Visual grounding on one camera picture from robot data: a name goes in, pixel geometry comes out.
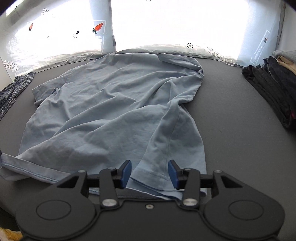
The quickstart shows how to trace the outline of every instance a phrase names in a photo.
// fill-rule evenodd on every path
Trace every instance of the carrot sticker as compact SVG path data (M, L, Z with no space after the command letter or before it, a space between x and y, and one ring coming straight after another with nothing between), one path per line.
M93 32L96 34L97 31L100 31L100 29L102 28L104 23L100 23L99 25L95 26L95 28L93 28Z
M33 28L33 23L29 27L29 31L32 31L31 29Z

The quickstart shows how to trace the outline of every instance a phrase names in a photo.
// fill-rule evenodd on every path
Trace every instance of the bright window light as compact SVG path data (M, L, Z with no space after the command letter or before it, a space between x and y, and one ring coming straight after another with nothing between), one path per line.
M49 58L65 58L66 54L101 51L103 38L92 32L96 22L106 23L93 19L88 0L62 3L27 22L25 27L17 31L10 40L12 59L22 66L32 66L34 63L38 66ZM73 35L77 31L78 37L74 38Z
M237 58L248 18L247 0L112 0L116 50L193 43Z

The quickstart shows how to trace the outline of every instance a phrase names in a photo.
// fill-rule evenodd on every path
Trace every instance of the silver bolt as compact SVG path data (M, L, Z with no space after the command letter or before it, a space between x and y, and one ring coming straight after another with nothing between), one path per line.
M153 209L153 208L154 208L154 205L152 205L152 204L147 204L147 205L146 205L146 208L147 208L147 209Z
M102 201L102 204L103 204L105 207L114 207L114 206L116 206L117 201L114 200L114 199L111 199L111 198L107 198L107 199L104 199L104 200Z
M198 204L198 201L194 198L186 198L183 200L183 204L186 205L186 206L195 206Z

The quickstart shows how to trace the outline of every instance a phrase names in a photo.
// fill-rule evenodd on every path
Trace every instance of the yellow fabric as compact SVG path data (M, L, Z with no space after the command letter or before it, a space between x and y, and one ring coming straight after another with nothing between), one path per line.
M22 239L22 233L20 231L12 231L10 229L0 228L0 240L8 240L8 241L19 241Z
M296 64L293 61L288 60L287 58L285 58L283 56L277 57L277 61L278 61L279 65L292 71L296 75Z

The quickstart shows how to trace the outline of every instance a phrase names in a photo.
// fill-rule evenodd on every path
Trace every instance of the white sticker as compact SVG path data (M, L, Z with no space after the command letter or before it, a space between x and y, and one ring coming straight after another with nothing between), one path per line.
M11 69L12 71L16 71L16 70L18 70L18 66L17 66L17 64L14 64L14 63L11 63L11 62L8 62L8 61L4 61L4 66L6 67L6 68L9 68L9 69Z
M44 14L46 14L47 12L49 12L49 10L48 10L47 8L44 8L41 14L44 15Z
M221 59L221 58L223 58L223 57L218 53L217 50L215 50L215 49L213 49L213 48L211 48L211 47L208 47L208 46L206 46L206 48L207 48L207 50L209 51L209 53L212 54L216 59Z
M258 60L259 60L261 53L264 49L264 46L265 46L265 43L269 37L269 34L270 34L270 32L268 30L266 30L263 38L261 39L261 42L260 42L258 48L256 49L256 52L254 53L254 56L250 59L250 62L253 65L256 65L258 63Z
M106 29L106 20L95 20L95 19L93 19L93 21L94 22L97 22L97 23L95 23L95 26L97 26L99 23L103 23L103 26L102 26L102 28L100 29L100 34L101 35L104 35L105 34L105 29Z

